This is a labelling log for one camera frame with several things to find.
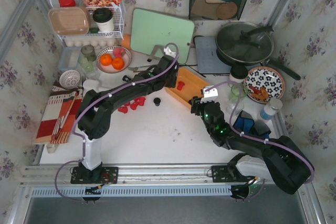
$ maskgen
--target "green cutting board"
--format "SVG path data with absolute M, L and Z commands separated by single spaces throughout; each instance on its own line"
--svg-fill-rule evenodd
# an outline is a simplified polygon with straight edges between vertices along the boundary
M 155 45 L 165 46 L 170 42 L 179 47 L 179 63 L 187 62 L 195 24 L 191 20 L 136 8 L 133 12 L 131 49 L 150 55 Z M 155 54 L 162 57 L 158 50 Z

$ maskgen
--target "white dish rack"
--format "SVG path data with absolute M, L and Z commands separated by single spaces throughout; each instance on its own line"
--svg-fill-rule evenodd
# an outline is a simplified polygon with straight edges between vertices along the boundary
M 84 6 L 84 3 L 82 0 L 75 0 L 76 6 Z M 59 3 L 58 0 L 50 0 L 50 4 L 52 8 L 58 8 Z M 86 7 L 89 10 L 90 18 L 91 18 L 91 28 L 92 27 L 98 27 L 96 25 L 96 22 L 92 19 L 92 13 L 94 10 L 99 8 L 100 6 L 94 7 Z M 113 23 L 114 23 L 114 31 L 100 31 L 97 34 L 85 34 L 80 36 L 59 36 L 61 40 L 65 39 L 85 39 L 87 41 L 92 39 L 100 39 L 100 38 L 123 38 L 123 32 L 124 32 L 124 24 L 125 24 L 125 14 L 126 14 L 126 8 L 125 4 L 122 1 L 119 6 L 105 6 L 106 8 L 110 9 L 113 12 Z

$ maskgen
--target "white table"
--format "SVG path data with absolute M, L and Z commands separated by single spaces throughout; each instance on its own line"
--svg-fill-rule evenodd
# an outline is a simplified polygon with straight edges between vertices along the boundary
M 131 67 L 148 65 L 147 56 L 132 52 Z M 196 64 L 195 49 L 191 49 L 188 64 Z M 101 74 L 102 85 L 114 88 L 123 84 L 122 77 L 135 74 L 124 70 L 115 74 Z M 217 84 L 228 77 L 207 75 L 205 80 Z M 218 88 L 221 109 L 225 120 L 229 120 L 226 104 L 230 88 L 227 85 Z M 153 99 L 159 97 L 161 105 L 155 106 Z M 244 110 L 254 119 L 263 105 L 244 99 Z M 272 122 L 271 137 L 276 137 Z M 49 154 L 46 147 L 40 164 L 63 164 L 81 158 L 82 142 L 71 135 L 67 144 L 60 144 L 56 152 Z M 200 117 L 170 96 L 164 89 L 146 97 L 144 107 L 129 110 L 127 114 L 115 111 L 111 116 L 111 126 L 103 137 L 101 158 L 105 164 L 191 164 L 191 163 L 227 163 L 238 151 L 229 151 L 217 147 L 207 134 Z

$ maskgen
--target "orange fruit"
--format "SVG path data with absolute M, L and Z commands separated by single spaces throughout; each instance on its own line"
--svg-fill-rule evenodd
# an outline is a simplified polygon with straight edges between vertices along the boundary
M 114 69 L 120 70 L 125 66 L 125 62 L 122 58 L 115 58 L 112 62 Z
M 111 65 L 112 62 L 113 62 L 113 59 L 112 59 L 112 56 L 111 56 L 111 55 L 109 55 L 109 54 L 105 54 L 105 55 L 100 56 L 100 63 L 101 63 L 103 66 Z

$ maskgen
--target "wooden coaster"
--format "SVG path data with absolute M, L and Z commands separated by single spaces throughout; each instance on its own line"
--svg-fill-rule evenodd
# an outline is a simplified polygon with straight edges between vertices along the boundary
M 236 15 L 237 11 L 237 5 L 234 2 L 228 2 L 218 6 L 216 15 L 220 19 L 230 19 Z

